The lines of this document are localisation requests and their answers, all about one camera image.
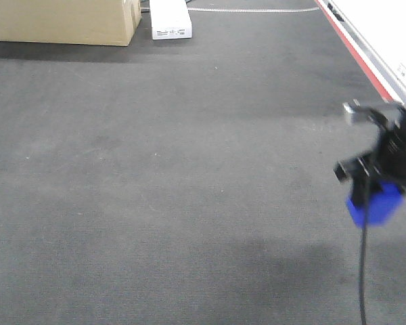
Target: black cable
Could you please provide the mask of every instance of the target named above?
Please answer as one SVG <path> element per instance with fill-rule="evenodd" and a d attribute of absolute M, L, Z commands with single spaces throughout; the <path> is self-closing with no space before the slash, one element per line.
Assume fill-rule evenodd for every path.
<path fill-rule="evenodd" d="M 359 277 L 358 277 L 358 291 L 359 291 L 359 311 L 361 313 L 361 324 L 367 325 L 367 317 L 365 314 L 365 254 L 367 250 L 367 226 L 370 210 L 370 196 L 371 196 L 371 182 L 375 180 L 376 169 L 375 164 L 378 159 L 379 148 L 382 144 L 384 130 L 380 128 L 380 134 L 376 147 L 370 154 L 367 169 L 367 177 L 364 184 L 364 220 L 363 230 L 361 236 L 361 252 L 359 254 Z"/>
<path fill-rule="evenodd" d="M 367 325 L 367 317 L 365 315 L 365 253 L 367 250 L 367 224 L 369 219 L 369 198 L 371 188 L 370 175 L 365 180 L 364 190 L 364 223 L 361 237 L 361 253 L 359 257 L 359 311 L 361 313 L 361 324 Z"/>

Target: cardboard box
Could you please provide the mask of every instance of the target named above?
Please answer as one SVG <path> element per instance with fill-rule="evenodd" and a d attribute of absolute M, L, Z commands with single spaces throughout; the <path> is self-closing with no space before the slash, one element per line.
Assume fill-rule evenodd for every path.
<path fill-rule="evenodd" d="M 139 0 L 0 0 L 0 41 L 127 46 Z"/>

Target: red stripe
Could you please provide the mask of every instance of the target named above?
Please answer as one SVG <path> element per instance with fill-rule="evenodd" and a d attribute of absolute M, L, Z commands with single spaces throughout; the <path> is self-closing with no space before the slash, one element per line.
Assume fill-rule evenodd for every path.
<path fill-rule="evenodd" d="M 322 9 L 322 12 L 325 14 L 326 18 L 329 20 L 330 24 L 334 28 L 334 30 L 337 32 L 338 36 L 341 38 L 343 43 L 346 45 L 347 49 L 349 52 L 352 54 L 354 59 L 357 61 L 358 65 L 361 67 L 365 75 L 368 77 L 372 85 L 376 88 L 380 96 L 385 99 L 385 100 L 392 100 L 391 95 L 383 84 L 379 81 L 379 79 L 376 77 L 376 75 L 371 71 L 369 66 L 364 62 L 363 58 L 359 55 L 358 51 L 352 46 L 351 42 L 344 36 L 343 32 L 338 28 L 336 23 L 333 21 L 333 18 L 328 15 L 328 13 L 325 11 L 325 9 L 322 7 L 320 2 L 318 0 L 315 0 L 315 2 L 318 4 L 318 6 Z"/>

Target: blue sponge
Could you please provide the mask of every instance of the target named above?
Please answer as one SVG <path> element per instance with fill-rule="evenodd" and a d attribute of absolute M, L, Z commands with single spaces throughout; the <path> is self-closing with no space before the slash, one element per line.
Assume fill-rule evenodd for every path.
<path fill-rule="evenodd" d="M 380 182 L 382 191 L 373 193 L 369 201 L 368 225 L 384 225 L 402 205 L 403 196 L 393 183 Z M 356 207 L 351 199 L 346 201 L 349 213 L 357 227 L 364 226 L 364 206 Z"/>

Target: gray carpet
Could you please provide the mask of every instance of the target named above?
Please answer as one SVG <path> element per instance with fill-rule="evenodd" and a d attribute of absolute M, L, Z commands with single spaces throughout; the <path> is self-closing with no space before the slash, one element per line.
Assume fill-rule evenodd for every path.
<path fill-rule="evenodd" d="M 378 94 L 319 11 L 191 19 L 153 42 L 145 14 L 127 48 L 0 43 L 0 325 L 359 323 L 332 167 L 376 133 L 341 103 Z M 406 205 L 367 258 L 369 323 L 406 325 Z"/>

